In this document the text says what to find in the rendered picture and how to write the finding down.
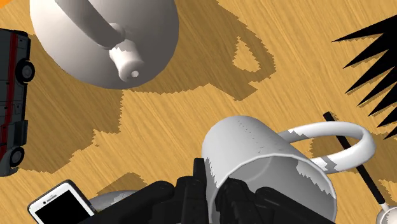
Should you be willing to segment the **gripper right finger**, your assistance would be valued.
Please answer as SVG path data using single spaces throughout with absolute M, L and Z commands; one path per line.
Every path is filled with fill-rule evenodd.
M 233 178 L 219 189 L 216 210 L 220 224 L 335 224 L 271 187 L 252 192 Z

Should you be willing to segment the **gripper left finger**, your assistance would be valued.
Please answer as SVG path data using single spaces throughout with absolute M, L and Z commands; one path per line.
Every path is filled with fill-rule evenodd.
M 176 185 L 156 181 L 79 224 L 209 224 L 203 158 Z

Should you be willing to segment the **white mug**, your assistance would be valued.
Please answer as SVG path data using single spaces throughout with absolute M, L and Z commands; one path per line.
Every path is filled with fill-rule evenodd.
M 353 137 L 358 143 L 317 158 L 307 158 L 292 146 L 321 136 Z M 328 175 L 365 163 L 375 149 L 369 131 L 354 123 L 318 122 L 276 133 L 250 116 L 225 118 L 211 127 L 202 143 L 209 221 L 220 224 L 214 200 L 227 178 L 245 181 L 252 192 L 269 186 L 333 221 L 337 196 Z

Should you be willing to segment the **grey rounded object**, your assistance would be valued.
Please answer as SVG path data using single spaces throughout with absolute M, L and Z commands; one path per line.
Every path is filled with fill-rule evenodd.
M 109 193 L 104 193 L 102 195 L 98 195 L 92 199 L 89 200 L 91 204 L 91 208 L 96 211 L 100 212 L 104 210 L 105 208 L 116 204 L 117 202 L 123 200 L 124 198 L 128 197 L 129 195 L 132 195 L 136 193 L 136 190 L 120 190 L 120 191 L 114 191 L 114 192 L 109 192 Z

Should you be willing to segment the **white smartphone black screen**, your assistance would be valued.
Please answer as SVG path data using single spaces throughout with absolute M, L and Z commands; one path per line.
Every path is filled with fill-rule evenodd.
M 78 224 L 97 213 L 70 179 L 33 200 L 27 210 L 37 224 Z

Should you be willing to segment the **grey toy van red stripe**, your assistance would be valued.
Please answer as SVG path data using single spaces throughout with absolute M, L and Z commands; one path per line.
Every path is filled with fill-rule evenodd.
M 35 75 L 30 51 L 25 31 L 0 28 L 0 176 L 17 172 L 25 155 L 27 84 Z

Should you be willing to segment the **white kettle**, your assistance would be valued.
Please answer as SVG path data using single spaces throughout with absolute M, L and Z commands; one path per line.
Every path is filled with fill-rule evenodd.
M 29 0 L 47 54 L 76 79 L 110 89 L 161 73 L 179 36 L 174 0 Z

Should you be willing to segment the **black spiky object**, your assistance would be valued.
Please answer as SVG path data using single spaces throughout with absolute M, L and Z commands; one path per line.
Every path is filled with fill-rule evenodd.
M 390 91 L 388 91 L 386 96 L 371 111 L 371 115 L 374 115 L 393 104 L 397 104 L 397 15 L 391 16 L 385 20 L 336 39 L 336 42 L 338 42 L 374 35 L 377 35 L 378 38 L 347 64 L 347 66 L 350 67 L 364 62 L 380 53 L 382 54 L 382 56 L 380 56 L 380 58 L 347 90 L 347 92 L 356 90 L 382 73 L 387 73 L 385 77 L 379 81 L 378 84 L 360 101 L 360 104 L 364 104 L 382 91 L 390 88 Z M 383 119 L 383 121 L 379 123 L 378 126 L 383 127 L 396 122 L 397 106 L 385 117 L 385 119 Z

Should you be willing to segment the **black-handled white spoon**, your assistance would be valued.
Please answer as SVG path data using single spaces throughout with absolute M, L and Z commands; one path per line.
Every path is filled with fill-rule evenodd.
M 327 111 L 323 114 L 324 119 L 329 121 L 335 121 L 333 115 Z M 348 149 L 351 147 L 347 138 L 344 136 L 336 136 L 339 143 L 343 147 L 343 149 Z M 377 188 L 375 182 L 370 177 L 368 171 L 365 169 L 364 165 L 359 165 L 356 167 L 363 181 L 367 185 L 368 189 L 371 191 L 372 195 L 375 197 L 375 200 L 382 208 L 376 217 L 376 224 L 397 224 L 397 206 L 390 206 L 387 204 L 385 198 Z

